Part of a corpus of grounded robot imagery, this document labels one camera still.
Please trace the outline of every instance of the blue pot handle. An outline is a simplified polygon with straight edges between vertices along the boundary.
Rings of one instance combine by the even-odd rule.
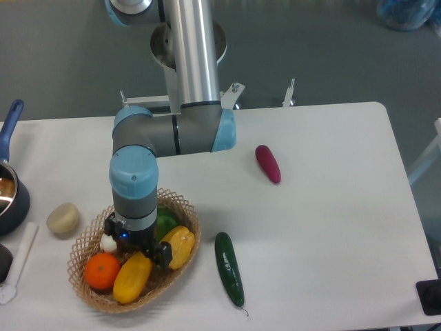
[[[9,142],[25,103],[15,100],[0,131],[0,160],[9,161]]]

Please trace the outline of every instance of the metal bracket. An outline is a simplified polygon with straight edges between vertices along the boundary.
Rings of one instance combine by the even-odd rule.
[[[293,97],[294,95],[294,82],[296,81],[295,78],[291,80],[291,85],[288,86],[288,89],[285,93],[285,98],[283,99],[282,107],[294,107],[296,105],[296,98]]]
[[[224,109],[237,110],[240,109],[240,104],[238,103],[240,95],[245,90],[245,85],[238,82],[234,82],[227,92],[220,93],[220,104]]]
[[[245,86],[240,83],[233,83],[227,92],[220,93],[220,103],[222,108],[239,109],[238,99]],[[123,107],[140,106],[144,108],[160,108],[170,107],[170,99],[168,95],[158,95],[155,97],[139,97],[139,98],[125,98],[124,92],[119,91]]]

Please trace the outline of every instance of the cooking pot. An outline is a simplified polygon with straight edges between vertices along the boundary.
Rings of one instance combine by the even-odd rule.
[[[23,110],[22,100],[15,100],[0,131],[0,236],[16,229],[30,207],[28,189],[8,164],[9,142]]]

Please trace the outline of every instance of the yellow squash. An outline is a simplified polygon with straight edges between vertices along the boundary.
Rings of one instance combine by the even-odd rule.
[[[113,297],[119,303],[131,303],[139,297],[152,271],[153,263],[141,252],[133,254],[116,276]]]
[[[179,269],[187,262],[194,246],[194,234],[185,226],[177,226],[168,232],[161,241],[170,243],[173,259],[168,265],[170,269]]]

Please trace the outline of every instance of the green cucumber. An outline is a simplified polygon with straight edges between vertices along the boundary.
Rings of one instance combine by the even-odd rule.
[[[227,233],[219,232],[216,235],[214,252],[220,279],[225,291],[234,305],[243,309],[245,295],[243,294],[242,280],[240,279],[233,243]]]

